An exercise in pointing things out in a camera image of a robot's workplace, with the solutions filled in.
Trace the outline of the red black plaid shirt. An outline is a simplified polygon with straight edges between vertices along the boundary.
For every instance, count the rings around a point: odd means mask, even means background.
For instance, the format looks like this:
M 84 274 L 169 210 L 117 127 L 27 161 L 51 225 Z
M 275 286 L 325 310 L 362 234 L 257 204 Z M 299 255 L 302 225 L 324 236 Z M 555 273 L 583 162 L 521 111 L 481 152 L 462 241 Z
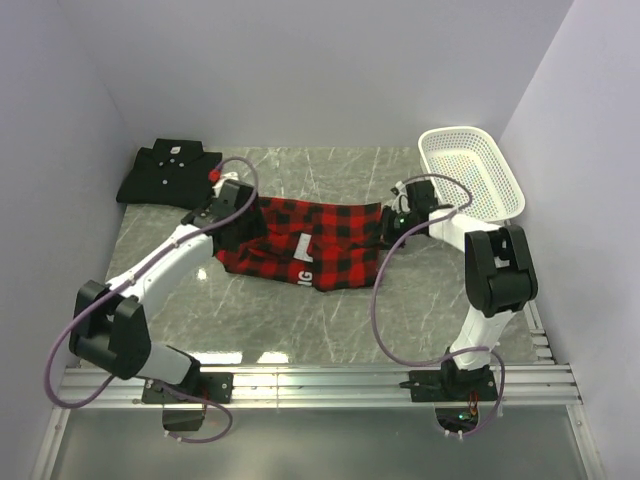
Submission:
M 382 248 L 383 207 L 260 199 L 267 234 L 215 258 L 226 272 L 312 287 L 368 288 Z

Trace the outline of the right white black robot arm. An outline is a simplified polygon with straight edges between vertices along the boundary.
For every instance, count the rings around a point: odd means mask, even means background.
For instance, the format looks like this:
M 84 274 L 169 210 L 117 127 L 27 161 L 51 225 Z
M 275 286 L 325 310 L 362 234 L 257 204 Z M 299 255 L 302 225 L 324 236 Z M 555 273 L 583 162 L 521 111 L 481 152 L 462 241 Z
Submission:
M 458 337 L 439 360 L 444 394 L 460 400 L 489 373 L 503 330 L 538 293 L 524 229 L 507 224 L 503 199 L 492 187 L 470 188 L 442 174 L 397 183 L 384 211 L 383 239 L 395 253 L 424 234 L 464 255 L 469 309 Z

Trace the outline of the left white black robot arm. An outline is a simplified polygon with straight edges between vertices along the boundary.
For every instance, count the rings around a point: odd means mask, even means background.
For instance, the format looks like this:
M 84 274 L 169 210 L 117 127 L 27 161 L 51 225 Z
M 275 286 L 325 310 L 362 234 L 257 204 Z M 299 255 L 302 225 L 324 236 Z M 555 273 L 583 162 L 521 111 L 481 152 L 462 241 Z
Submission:
M 79 290 L 70 352 L 115 378 L 163 383 L 177 401 L 192 401 L 203 388 L 200 362 L 152 341 L 148 322 L 187 274 L 266 232 L 256 189 L 222 180 L 213 196 L 138 264 L 105 284 L 89 281 Z

